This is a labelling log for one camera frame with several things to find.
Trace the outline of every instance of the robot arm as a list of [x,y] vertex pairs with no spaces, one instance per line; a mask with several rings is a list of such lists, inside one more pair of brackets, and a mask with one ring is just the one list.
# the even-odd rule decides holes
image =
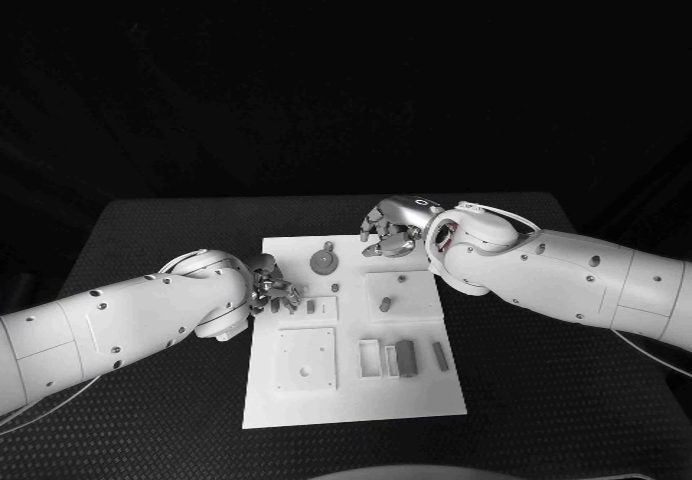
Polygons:
[[[405,255],[422,239],[429,271],[467,295],[491,291],[552,318],[637,333],[692,351],[690,263],[539,230],[511,217],[532,227],[532,234],[519,234],[488,207],[461,202],[441,210],[429,200],[392,197],[363,222],[362,233],[375,226],[382,240],[363,255]],[[389,224],[416,223],[395,228],[387,218]],[[424,232],[419,238],[409,233],[413,228]]]
[[199,250],[160,273],[0,317],[0,415],[171,347],[194,331],[229,340],[271,297],[298,295],[271,255],[249,266]]

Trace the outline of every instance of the small cylinder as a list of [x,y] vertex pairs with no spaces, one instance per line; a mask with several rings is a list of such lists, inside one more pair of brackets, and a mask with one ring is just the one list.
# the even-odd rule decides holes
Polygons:
[[447,358],[444,357],[442,345],[439,342],[432,344],[432,350],[435,351],[437,357],[437,364],[439,365],[439,370],[445,372],[449,369],[449,365],[447,364]]
[[382,303],[379,304],[379,311],[387,312],[390,306],[392,306],[392,299],[389,297],[385,297],[382,299]]
[[418,375],[418,364],[415,363],[415,349],[411,340],[396,342],[396,365],[399,377],[411,378]]

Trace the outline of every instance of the dark tabletop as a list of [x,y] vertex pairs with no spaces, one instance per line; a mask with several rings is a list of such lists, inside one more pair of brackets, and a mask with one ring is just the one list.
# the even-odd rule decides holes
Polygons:
[[[424,196],[448,208],[458,200],[487,204],[573,232],[548,194]],[[264,237],[356,234],[383,197],[112,202],[60,296],[155,272],[199,248],[248,259]],[[251,331],[226,343],[190,336],[0,437],[0,478],[310,478],[393,463],[530,479],[692,478],[692,426],[651,361],[610,331],[437,283],[468,415],[242,430]]]

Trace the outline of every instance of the table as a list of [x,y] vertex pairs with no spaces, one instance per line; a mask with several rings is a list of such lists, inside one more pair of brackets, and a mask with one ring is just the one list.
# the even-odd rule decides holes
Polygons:
[[[573,232],[546,193],[421,195]],[[264,237],[354,234],[385,196],[115,201],[60,296],[151,273],[199,248],[248,259]],[[441,281],[438,289],[468,415],[242,430],[251,332],[226,343],[190,337],[0,438],[0,477],[292,479],[432,463],[539,479],[692,478],[692,426],[653,362],[607,330]]]

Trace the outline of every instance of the white platform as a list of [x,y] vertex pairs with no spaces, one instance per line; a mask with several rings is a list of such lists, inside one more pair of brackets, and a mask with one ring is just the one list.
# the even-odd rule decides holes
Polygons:
[[[242,428],[467,413],[424,249],[416,248],[408,256],[396,259],[364,258],[360,252],[376,239],[370,235],[370,242],[362,243],[359,236],[337,235],[264,240],[264,252],[274,255],[285,279],[297,285],[302,298],[314,299],[315,311],[307,314],[305,302],[301,302],[301,310],[294,315],[284,307],[275,314],[266,308],[255,320]],[[334,243],[338,268],[321,276],[310,270],[310,257],[327,240]],[[379,278],[373,281],[377,276],[367,276],[385,272],[395,274],[383,275],[383,281]],[[399,274],[406,276],[403,283],[396,280]],[[336,293],[333,283],[338,284]],[[382,295],[392,298],[385,314],[379,312]],[[311,333],[297,333],[302,329]],[[317,343],[308,337],[327,330],[334,339],[336,384],[328,385],[334,382],[327,381],[324,387],[324,380],[331,378],[330,371],[321,366],[315,369],[320,360],[310,355],[317,352],[311,348]],[[301,353],[285,362],[276,358],[281,354],[291,356],[284,352],[287,348],[281,348],[285,345],[281,331],[291,331],[300,342],[305,342],[295,351],[311,349],[311,353]],[[360,378],[359,341],[370,339],[379,341],[380,378]],[[415,343],[418,376],[413,378],[387,375],[385,346],[395,345],[399,340]],[[441,372],[437,365],[434,342],[442,345],[449,364],[447,372]],[[305,377],[300,375],[302,367],[307,367],[302,370],[302,373],[308,372]],[[276,386],[288,377],[292,379],[288,383],[291,391],[285,392]]]

